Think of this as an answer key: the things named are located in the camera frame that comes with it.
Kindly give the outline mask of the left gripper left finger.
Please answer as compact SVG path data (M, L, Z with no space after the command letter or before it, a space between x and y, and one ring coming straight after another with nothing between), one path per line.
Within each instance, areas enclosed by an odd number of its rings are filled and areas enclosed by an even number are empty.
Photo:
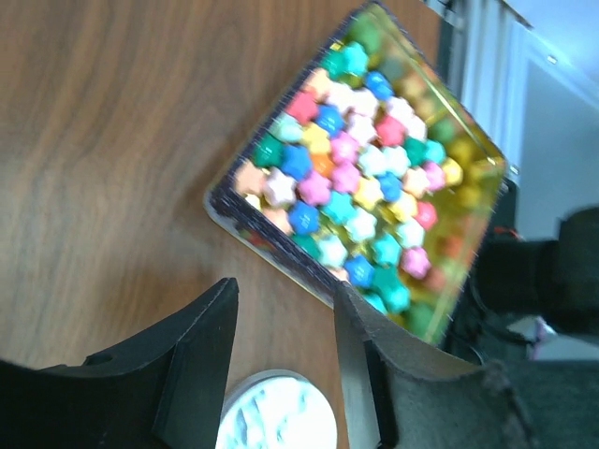
M238 305L224 278L80 366L2 361L2 447L213 448Z

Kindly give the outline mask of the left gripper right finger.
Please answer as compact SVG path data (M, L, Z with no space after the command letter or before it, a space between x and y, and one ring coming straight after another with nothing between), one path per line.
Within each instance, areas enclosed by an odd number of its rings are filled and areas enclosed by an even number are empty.
M334 294L352 448L534 448L504 366L477 366L413 336L348 283Z

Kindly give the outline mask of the tray of paper stars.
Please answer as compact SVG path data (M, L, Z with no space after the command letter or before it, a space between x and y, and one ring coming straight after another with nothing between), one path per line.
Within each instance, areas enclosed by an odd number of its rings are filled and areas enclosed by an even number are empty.
M206 207L323 302L350 282L439 344L505 169L397 19L369 1L302 69Z

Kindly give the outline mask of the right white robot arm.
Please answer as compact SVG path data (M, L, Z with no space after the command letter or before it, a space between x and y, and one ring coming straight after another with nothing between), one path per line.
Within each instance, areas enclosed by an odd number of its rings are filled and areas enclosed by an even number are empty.
M554 238L488 236L441 347L478 364L597 361L597 207L564 217Z

